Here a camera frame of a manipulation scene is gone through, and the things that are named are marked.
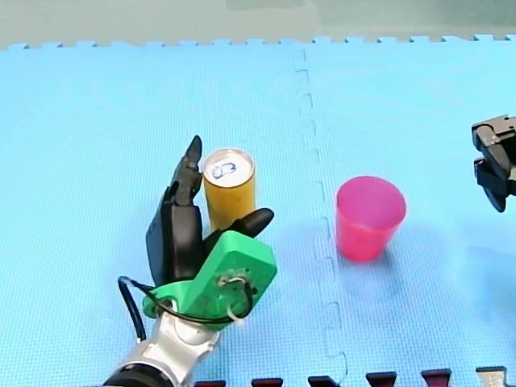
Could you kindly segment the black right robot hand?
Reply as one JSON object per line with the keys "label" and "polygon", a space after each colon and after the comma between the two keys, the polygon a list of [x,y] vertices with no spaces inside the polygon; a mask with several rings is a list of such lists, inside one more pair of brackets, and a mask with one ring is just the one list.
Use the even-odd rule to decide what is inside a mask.
{"label": "black right robot hand", "polygon": [[502,213],[515,195],[515,117],[507,114],[472,125],[472,143],[482,157],[474,160],[476,183]]}

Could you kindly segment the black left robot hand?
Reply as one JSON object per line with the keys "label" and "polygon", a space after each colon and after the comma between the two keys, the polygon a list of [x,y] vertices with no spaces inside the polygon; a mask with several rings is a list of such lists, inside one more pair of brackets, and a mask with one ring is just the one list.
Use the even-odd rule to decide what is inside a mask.
{"label": "black left robot hand", "polygon": [[225,231],[256,237],[273,220],[269,208],[240,216],[202,236],[202,216],[194,198],[202,183],[199,161],[202,140],[195,135],[175,168],[146,233],[152,279],[156,286],[190,281],[199,273],[214,245]]}

